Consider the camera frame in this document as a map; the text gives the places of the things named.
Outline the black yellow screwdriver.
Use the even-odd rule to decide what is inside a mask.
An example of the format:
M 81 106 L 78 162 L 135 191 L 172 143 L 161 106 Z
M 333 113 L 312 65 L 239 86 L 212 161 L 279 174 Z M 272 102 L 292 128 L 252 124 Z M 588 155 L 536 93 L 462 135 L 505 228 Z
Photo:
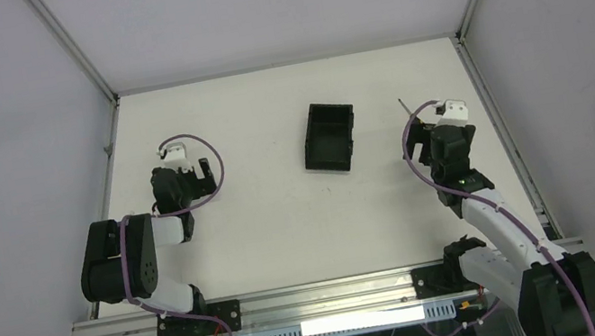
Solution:
M 409 116 L 410 125 L 414 126 L 414 125 L 420 125 L 420 124 L 424 123 L 422 120 L 420 120 L 420 118 L 418 117 L 417 114 L 415 114 L 414 112 L 411 111 L 411 109 L 403 102 L 403 100 L 401 98 L 398 98 L 398 102 L 399 102 L 399 105 L 402 107 L 402 109 Z

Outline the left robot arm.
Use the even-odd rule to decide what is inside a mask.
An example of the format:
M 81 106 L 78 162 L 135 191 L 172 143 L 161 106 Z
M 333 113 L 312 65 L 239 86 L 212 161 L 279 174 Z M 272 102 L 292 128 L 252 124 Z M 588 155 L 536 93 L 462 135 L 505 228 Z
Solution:
M 194 235 L 194 202 L 216 191 L 209 160 L 199 159 L 198 166 L 200 176 L 193 166 L 152 170 L 154 214 L 90 224 L 80 278 L 86 300 L 147 305 L 167 316 L 208 313 L 197 286 L 158 272 L 158 249 L 189 242 Z

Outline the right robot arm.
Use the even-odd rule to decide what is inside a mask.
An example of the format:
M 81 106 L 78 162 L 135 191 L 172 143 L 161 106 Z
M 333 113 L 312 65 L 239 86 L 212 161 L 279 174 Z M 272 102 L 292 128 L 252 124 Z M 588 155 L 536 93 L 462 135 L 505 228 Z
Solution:
M 458 218 L 485 237 L 462 238 L 446 248 L 451 278 L 490 289 L 515 309 L 525 336 L 595 336 L 595 260 L 539 238 L 520 220 L 489 178 L 470 165 L 475 128 L 424 123 L 414 118 L 402 132 L 403 158 L 416 145 L 423 180 Z

